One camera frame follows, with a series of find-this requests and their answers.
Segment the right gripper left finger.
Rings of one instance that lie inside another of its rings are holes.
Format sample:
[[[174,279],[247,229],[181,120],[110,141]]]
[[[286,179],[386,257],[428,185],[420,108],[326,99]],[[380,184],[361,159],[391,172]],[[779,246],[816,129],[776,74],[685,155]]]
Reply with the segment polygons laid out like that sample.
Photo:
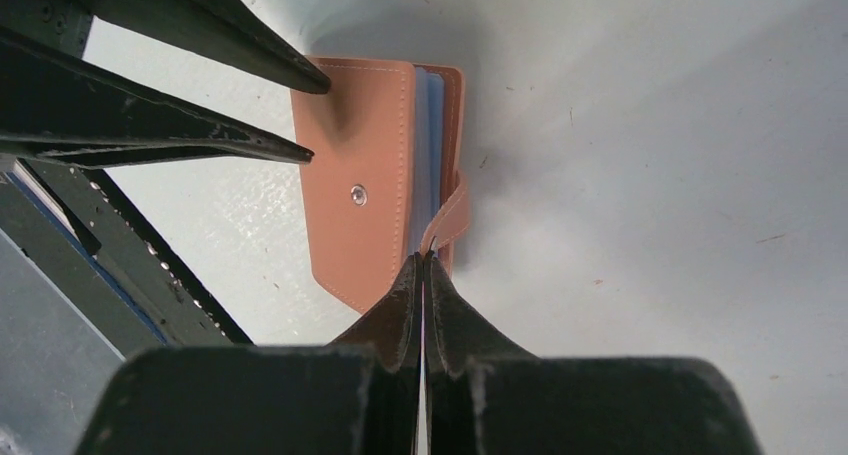
[[[80,454],[413,454],[422,258],[318,346],[162,347],[107,384]]]

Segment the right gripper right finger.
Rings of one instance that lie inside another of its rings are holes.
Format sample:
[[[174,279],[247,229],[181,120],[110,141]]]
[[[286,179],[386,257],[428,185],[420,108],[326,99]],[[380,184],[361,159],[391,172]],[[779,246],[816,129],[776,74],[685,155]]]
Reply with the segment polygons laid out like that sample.
[[[536,356],[422,261],[434,454],[758,454],[733,386],[690,357]]]

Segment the brown leather card holder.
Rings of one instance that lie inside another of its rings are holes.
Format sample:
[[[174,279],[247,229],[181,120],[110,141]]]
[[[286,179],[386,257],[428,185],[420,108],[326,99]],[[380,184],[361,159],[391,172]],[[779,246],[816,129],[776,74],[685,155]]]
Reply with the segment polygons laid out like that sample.
[[[364,313],[407,256],[433,249],[445,266],[471,224],[460,168],[465,77],[450,66],[319,57],[325,95],[293,92],[312,274]]]

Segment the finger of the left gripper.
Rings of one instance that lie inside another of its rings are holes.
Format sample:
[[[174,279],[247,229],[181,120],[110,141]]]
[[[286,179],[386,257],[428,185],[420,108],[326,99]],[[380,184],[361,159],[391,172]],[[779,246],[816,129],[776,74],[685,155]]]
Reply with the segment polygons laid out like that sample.
[[[1,30],[1,152],[80,168],[214,157],[306,165],[313,151]]]
[[[330,78],[241,0],[78,0],[111,24],[293,90],[325,94]]]

